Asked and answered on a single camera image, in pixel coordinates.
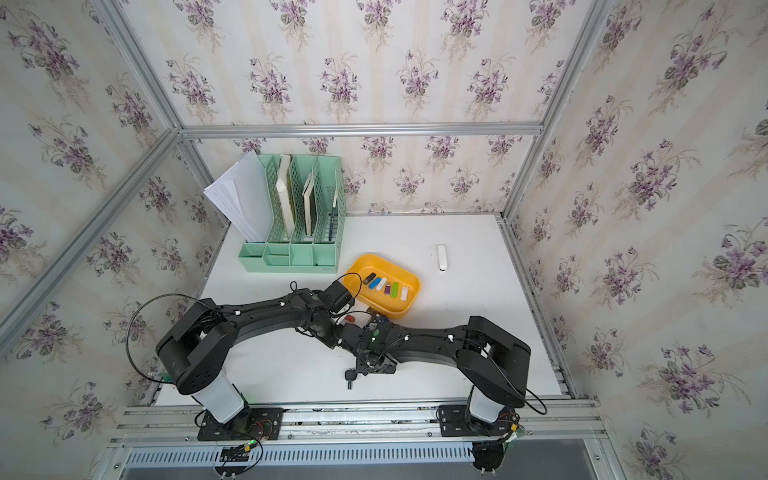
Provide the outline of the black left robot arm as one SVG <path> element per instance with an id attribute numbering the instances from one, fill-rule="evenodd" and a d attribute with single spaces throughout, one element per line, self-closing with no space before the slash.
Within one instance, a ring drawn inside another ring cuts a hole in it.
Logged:
<path id="1" fill-rule="evenodd" d="M 292 329 L 333 348 L 338 343 L 336 320 L 351 309 L 359 293 L 348 290 L 339 279 L 324 290 L 292 287 L 284 296 L 240 305 L 173 293 L 189 306 L 158 341 L 155 355 L 170 376 L 168 383 L 225 425 L 248 409 L 223 371 L 235 345 Z"/>

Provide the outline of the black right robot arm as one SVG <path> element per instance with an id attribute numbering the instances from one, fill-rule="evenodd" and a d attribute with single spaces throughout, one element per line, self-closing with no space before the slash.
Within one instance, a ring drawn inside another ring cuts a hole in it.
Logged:
<path id="1" fill-rule="evenodd" d="M 403 363 L 419 362 L 457 369 L 470 382 L 464 411 L 456 420 L 457 435 L 509 436 L 528 405 L 531 348 L 482 316 L 443 329 L 408 328 L 392 322 L 370 321 L 360 327 L 345 323 L 335 328 L 335 344 L 356 359 L 360 375 L 397 372 Z"/>

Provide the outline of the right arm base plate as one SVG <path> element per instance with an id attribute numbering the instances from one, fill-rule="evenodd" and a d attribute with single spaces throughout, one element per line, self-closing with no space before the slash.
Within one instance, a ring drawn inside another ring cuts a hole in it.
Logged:
<path id="1" fill-rule="evenodd" d="M 473 417 L 466 404 L 440 405 L 436 419 L 442 437 L 501 437 L 509 434 L 520 419 L 511 408 L 501 410 L 494 421 Z"/>

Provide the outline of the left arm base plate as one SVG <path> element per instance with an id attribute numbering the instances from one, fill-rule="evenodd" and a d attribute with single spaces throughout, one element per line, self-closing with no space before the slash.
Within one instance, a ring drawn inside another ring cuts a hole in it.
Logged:
<path id="1" fill-rule="evenodd" d="M 226 423 L 218 422 L 204 410 L 196 417 L 198 441 L 265 441 L 279 436 L 284 410 L 281 408 L 246 408 Z"/>

